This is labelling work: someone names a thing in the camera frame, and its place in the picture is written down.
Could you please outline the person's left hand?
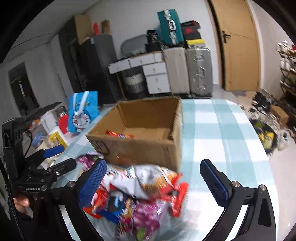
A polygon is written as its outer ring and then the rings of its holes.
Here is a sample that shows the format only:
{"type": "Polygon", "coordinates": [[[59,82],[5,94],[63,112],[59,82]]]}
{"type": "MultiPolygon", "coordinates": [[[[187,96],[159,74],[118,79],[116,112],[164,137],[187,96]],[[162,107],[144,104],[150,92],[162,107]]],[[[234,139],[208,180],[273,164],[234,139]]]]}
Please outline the person's left hand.
{"type": "Polygon", "coordinates": [[[26,208],[28,208],[30,206],[30,202],[26,196],[24,196],[22,194],[18,194],[14,198],[14,203],[15,203],[15,207],[18,212],[28,215],[26,208]]]}

